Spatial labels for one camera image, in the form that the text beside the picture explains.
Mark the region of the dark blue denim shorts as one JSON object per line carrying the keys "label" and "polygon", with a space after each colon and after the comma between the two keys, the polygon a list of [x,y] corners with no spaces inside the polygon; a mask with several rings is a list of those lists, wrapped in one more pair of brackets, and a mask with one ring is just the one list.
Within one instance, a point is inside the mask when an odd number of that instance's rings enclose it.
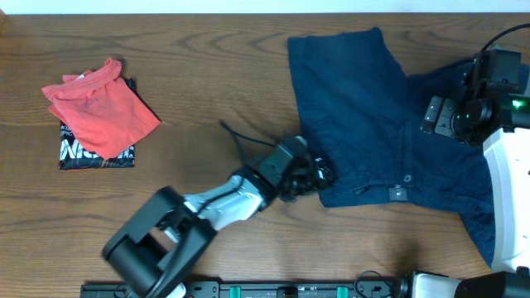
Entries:
{"label": "dark blue denim shorts", "polygon": [[378,28],[292,37],[287,48],[303,137],[337,174],[321,203],[411,203],[456,213],[492,262],[494,202],[482,151],[421,131],[433,97],[463,96],[470,62],[406,75]]}

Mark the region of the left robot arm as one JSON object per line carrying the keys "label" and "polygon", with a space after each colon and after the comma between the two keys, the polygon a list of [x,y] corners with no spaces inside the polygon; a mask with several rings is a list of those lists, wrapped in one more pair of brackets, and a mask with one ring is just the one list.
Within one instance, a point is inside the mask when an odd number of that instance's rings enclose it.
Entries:
{"label": "left robot arm", "polygon": [[218,232],[265,210],[325,190],[336,174],[300,136],[284,137],[257,166],[244,164],[222,185],[180,195],[159,189],[105,244],[103,259],[138,297],[182,297],[184,280]]}

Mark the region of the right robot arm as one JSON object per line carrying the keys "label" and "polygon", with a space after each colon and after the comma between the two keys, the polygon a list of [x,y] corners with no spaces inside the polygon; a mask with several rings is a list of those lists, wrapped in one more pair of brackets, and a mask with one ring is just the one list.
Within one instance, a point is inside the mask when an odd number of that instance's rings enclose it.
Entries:
{"label": "right robot arm", "polygon": [[529,296],[529,95],[521,66],[516,51],[483,48],[473,58],[464,98],[433,97],[421,126],[484,153],[493,186],[492,272],[463,280],[412,272],[393,286],[393,296]]}

